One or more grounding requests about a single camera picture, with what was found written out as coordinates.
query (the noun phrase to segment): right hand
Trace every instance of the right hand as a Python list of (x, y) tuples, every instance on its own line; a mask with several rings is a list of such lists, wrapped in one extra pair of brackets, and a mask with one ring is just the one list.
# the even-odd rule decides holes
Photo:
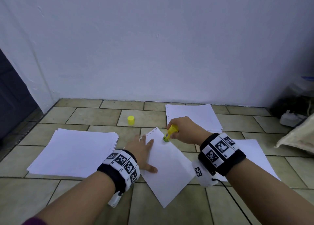
[(179, 131), (171, 134), (171, 138), (178, 139), (187, 144), (201, 145), (212, 133), (201, 128), (189, 117), (173, 118), (167, 126), (167, 130), (172, 124), (178, 126)]

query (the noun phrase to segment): yellow cap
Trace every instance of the yellow cap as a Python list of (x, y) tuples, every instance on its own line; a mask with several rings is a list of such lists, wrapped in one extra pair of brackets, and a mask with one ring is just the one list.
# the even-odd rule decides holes
[(135, 123), (134, 117), (133, 116), (128, 116), (128, 124), (130, 126), (132, 126), (132, 125), (134, 125), (134, 123)]

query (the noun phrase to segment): wristband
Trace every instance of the wristband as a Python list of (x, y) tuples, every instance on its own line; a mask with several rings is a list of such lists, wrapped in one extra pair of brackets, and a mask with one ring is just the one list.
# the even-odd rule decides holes
[(114, 150), (98, 167), (97, 171), (107, 174), (116, 186), (116, 192), (128, 191), (139, 179), (140, 171), (136, 158), (127, 150)]
[(198, 159), (214, 175), (218, 172), (225, 176), (230, 169), (246, 158), (237, 144), (226, 133), (214, 133), (200, 147)]

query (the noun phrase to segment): paper sheet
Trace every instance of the paper sheet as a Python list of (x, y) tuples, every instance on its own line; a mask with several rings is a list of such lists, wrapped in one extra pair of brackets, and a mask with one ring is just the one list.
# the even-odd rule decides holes
[(86, 178), (115, 149), (116, 133), (58, 129), (27, 168), (30, 173)]
[[(270, 173), (275, 178), (279, 179), (279, 177), (276, 175), (273, 168), (271, 167), (268, 159), (266, 158), (263, 150), (258, 144), (257, 140), (233, 140), (233, 141), (238, 145), (240, 150), (244, 152), (244, 154), (249, 160), (257, 164), (259, 167)], [(221, 181), (227, 181), (226, 177), (218, 173), (217, 179)]]
[(146, 134), (154, 139), (147, 163), (158, 169), (157, 174), (141, 170), (141, 175), (165, 208), (195, 176), (191, 161), (171, 142), (164, 142), (163, 133), (155, 128)]
[(166, 104), (167, 124), (171, 119), (188, 116), (193, 122), (212, 133), (222, 133), (222, 126), (210, 104), (185, 106)]

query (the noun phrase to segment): paper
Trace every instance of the paper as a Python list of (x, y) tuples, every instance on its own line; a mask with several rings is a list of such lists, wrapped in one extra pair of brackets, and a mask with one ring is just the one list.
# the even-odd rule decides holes
[[(273, 168), (271, 167), (268, 159), (266, 158), (263, 150), (258, 144), (257, 140), (233, 140), (233, 141), (240, 148), (240, 150), (244, 152), (244, 154), (249, 160), (257, 164), (259, 167), (270, 173), (275, 178), (279, 179), (279, 177), (276, 175)], [(218, 173), (217, 179), (221, 181), (227, 181), (226, 177)]]
[(86, 178), (114, 151), (116, 133), (58, 129), (27, 168), (30, 173)]
[(185, 106), (166, 104), (167, 124), (173, 118), (188, 116), (193, 122), (212, 133), (222, 133), (222, 126), (210, 104)]
[(166, 207), (195, 176), (191, 161), (171, 142), (164, 142), (163, 133), (155, 128), (146, 134), (146, 141), (154, 139), (148, 161), (158, 169), (153, 174), (141, 170), (141, 175), (162, 207)]

